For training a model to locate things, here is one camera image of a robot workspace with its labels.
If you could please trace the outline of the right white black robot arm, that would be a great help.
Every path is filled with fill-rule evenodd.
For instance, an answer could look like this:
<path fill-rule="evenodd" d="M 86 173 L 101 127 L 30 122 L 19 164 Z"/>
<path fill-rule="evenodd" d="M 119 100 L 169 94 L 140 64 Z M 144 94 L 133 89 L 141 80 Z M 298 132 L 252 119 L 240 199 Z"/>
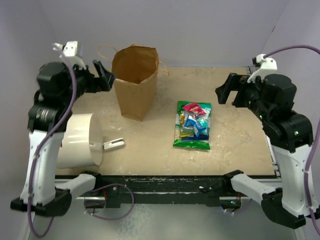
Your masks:
<path fill-rule="evenodd" d="M 232 105 L 249 109 L 261 121 L 282 186 L 268 186 L 235 170 L 224 175 L 223 192 L 228 196 L 237 192 L 246 195 L 261 205 L 270 221 L 290 229 L 304 226 L 306 218 L 319 219 L 320 206 L 307 167 L 316 141 L 310 120 L 293 110 L 296 86 L 282 74 L 259 77 L 253 83 L 247 75 L 231 73 L 215 90 L 218 103 L 225 104 L 232 91 L 236 92 Z"/>

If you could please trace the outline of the blue Kettle chips bag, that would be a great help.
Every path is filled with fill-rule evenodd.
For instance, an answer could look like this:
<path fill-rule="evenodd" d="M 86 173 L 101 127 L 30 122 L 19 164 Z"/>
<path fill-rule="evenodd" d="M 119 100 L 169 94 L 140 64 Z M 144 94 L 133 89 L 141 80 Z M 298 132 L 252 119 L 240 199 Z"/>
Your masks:
<path fill-rule="evenodd" d="M 191 141 L 207 141 L 209 140 L 209 135 L 203 135 L 200 134 L 199 136 L 196 136 L 195 134 L 183 134 L 179 137 L 180 140 L 185 142 L 191 142 Z"/>

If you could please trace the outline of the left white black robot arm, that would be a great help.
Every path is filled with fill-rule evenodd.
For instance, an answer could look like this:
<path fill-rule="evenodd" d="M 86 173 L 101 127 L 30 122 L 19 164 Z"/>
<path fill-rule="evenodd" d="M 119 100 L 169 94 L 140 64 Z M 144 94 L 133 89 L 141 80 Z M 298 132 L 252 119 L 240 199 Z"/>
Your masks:
<path fill-rule="evenodd" d="M 58 153 L 74 102 L 84 93 L 109 92 L 116 79 L 99 60 L 92 63 L 97 76 L 87 66 L 67 67 L 63 62 L 49 62 L 39 69 L 36 76 L 39 89 L 28 111 L 27 175 L 20 196 L 10 202 L 12 210 L 60 217 L 66 214 L 73 198 L 86 192 L 98 196 L 103 191 L 95 173 L 80 174 L 64 185 L 55 185 Z"/>

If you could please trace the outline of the red snack packet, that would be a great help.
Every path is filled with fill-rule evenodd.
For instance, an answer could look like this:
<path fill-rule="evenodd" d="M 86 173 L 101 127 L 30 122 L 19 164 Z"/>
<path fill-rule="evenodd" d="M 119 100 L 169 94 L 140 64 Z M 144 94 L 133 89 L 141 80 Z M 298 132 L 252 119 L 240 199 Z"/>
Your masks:
<path fill-rule="evenodd" d="M 185 110 L 186 112 L 192 113 L 194 118 L 197 118 L 199 116 L 203 116 L 206 114 L 206 112 L 202 109 L 202 107 L 195 102 L 184 105 L 182 109 Z"/>

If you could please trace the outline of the green Chuba snack bag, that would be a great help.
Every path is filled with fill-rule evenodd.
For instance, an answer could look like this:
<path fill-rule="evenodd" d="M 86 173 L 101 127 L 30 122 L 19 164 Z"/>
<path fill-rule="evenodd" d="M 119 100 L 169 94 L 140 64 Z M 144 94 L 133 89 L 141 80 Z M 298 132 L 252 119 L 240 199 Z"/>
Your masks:
<path fill-rule="evenodd" d="M 183 111 L 183 106 L 194 103 L 191 101 L 179 101 L 177 103 L 177 110 L 176 110 L 176 119 L 175 119 L 175 130 L 174 130 L 174 147 L 179 148 L 189 148 L 189 149 L 200 149 L 200 150 L 209 150 L 210 144 L 209 140 L 203 140 L 203 141 L 182 141 L 179 139 L 181 136 L 181 114 Z M 199 104 L 202 109 L 204 108 L 210 108 L 210 114 L 209 114 L 209 126 L 208 126 L 208 135 L 210 137 L 210 124 L 211 124 L 211 111 L 212 111 L 212 105 L 209 102 L 196 102 Z"/>

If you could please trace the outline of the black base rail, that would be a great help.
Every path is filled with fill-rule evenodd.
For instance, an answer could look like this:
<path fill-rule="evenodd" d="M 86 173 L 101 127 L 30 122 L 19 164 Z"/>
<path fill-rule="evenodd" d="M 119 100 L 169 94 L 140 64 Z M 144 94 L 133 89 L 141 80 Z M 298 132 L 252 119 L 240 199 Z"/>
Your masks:
<path fill-rule="evenodd" d="M 241 196 L 217 175 L 103 175 L 85 200 L 105 200 L 106 208 L 122 204 L 205 205 L 239 209 Z"/>

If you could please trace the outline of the small white rectangular device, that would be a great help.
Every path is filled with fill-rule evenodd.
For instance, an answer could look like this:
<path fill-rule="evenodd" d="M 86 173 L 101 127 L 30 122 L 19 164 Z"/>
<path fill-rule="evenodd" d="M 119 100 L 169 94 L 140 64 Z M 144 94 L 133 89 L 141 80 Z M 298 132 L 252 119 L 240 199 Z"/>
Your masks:
<path fill-rule="evenodd" d="M 111 151 L 118 148 L 122 148 L 126 145 L 123 138 L 117 138 L 111 141 L 107 141 L 103 143 L 103 150 L 104 151 Z"/>

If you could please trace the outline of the white cylindrical bucket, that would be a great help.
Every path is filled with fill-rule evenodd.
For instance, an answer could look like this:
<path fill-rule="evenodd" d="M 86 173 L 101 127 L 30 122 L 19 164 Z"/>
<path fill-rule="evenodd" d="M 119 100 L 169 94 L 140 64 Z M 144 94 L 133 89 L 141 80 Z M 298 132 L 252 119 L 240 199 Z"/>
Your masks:
<path fill-rule="evenodd" d="M 93 113 L 74 114 L 67 122 L 56 167 L 99 166 L 103 158 L 103 130 Z"/>

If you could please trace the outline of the brown paper bag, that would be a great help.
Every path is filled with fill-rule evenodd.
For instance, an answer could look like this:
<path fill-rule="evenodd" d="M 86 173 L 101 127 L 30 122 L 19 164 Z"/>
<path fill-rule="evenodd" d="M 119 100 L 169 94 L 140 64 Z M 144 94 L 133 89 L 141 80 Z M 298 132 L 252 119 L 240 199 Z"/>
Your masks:
<path fill-rule="evenodd" d="M 132 44 L 115 50 L 111 72 L 116 75 L 115 94 L 123 117 L 143 121 L 157 93 L 158 72 L 168 74 L 161 63 L 157 49 Z"/>

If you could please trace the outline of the teal snack packet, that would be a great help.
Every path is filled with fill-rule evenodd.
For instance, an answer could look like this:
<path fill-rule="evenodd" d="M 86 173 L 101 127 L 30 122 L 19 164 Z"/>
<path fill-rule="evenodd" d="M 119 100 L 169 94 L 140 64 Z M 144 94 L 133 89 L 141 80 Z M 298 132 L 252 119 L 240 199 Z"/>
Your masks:
<path fill-rule="evenodd" d="M 205 114 L 196 116 L 194 112 L 182 111 L 180 115 L 181 137 L 207 136 L 209 132 L 209 115 L 211 109 L 203 108 Z"/>

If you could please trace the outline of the small blue snack packet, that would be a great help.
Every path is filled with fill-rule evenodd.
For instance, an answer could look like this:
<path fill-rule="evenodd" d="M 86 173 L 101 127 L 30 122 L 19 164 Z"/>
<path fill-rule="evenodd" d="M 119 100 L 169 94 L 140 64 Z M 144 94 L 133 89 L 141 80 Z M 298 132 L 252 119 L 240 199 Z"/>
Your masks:
<path fill-rule="evenodd" d="M 183 127 L 192 129 L 196 136 L 208 134 L 208 121 L 202 117 L 194 118 L 192 115 L 188 115 Z"/>

